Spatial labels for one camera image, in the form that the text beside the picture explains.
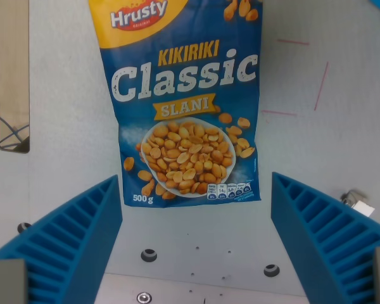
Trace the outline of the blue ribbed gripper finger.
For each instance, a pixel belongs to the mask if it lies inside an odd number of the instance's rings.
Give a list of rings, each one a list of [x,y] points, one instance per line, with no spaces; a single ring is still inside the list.
[[[272,174],[271,219],[310,303],[375,303],[380,224],[285,175]]]
[[[14,237],[0,260],[25,262],[28,303],[94,303],[121,224],[114,175]]]

